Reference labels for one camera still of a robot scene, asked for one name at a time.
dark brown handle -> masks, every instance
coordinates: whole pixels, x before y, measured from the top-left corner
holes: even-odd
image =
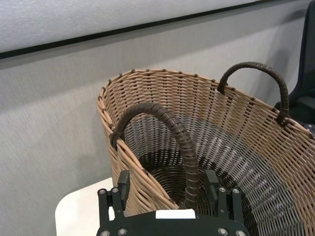
[[[277,71],[273,70],[272,68],[266,66],[265,64],[259,63],[259,62],[242,62],[239,64],[236,64],[229,68],[225,74],[222,76],[219,86],[218,86],[218,91],[222,94],[224,94],[224,87],[226,85],[228,77],[233,74],[235,71],[242,69],[242,68],[253,68],[260,70],[262,72],[267,73],[270,75],[274,80],[278,83],[279,88],[280,88],[280,98],[281,98],[281,108],[280,112],[282,115],[287,116],[289,114],[289,96],[287,92],[287,87],[282,79],[281,75],[278,74]]]
[[[185,207],[187,209],[196,209],[199,189],[199,169],[196,151],[184,125],[166,108],[152,102],[140,103],[128,108],[120,117],[114,133],[110,136],[112,147],[117,149],[117,139],[124,135],[124,130],[131,119],[140,113],[153,115],[162,121],[173,134],[179,145],[186,171]]]

white label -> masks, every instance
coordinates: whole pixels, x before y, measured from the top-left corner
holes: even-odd
[[[195,211],[187,210],[157,210],[156,219],[195,219]]]

bolt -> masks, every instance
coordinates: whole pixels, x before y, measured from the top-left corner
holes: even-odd
[[[236,235],[237,235],[237,236],[246,236],[246,233],[244,233],[244,232],[241,231],[241,230],[237,230],[237,231],[236,231]]]
[[[105,230],[102,233],[100,233],[101,236],[110,236],[110,232]]]
[[[218,228],[218,233],[220,235],[227,235],[227,230],[225,228]]]
[[[127,234],[127,229],[125,228],[121,228],[118,230],[118,235],[119,236],[123,236],[123,235],[126,235]]]

woven basket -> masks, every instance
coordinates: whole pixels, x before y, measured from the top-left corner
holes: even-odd
[[[280,87],[278,110],[227,85],[255,68]],[[203,172],[242,191],[251,235],[315,235],[315,139],[288,114],[281,76],[256,62],[231,67],[220,83],[167,70],[132,70],[98,97],[114,185],[130,170],[128,215],[194,208],[212,214]]]

black chair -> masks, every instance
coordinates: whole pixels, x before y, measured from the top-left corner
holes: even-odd
[[[290,116],[315,131],[315,0],[309,4],[304,22],[297,84],[289,95]],[[275,105],[280,109],[280,102]]]

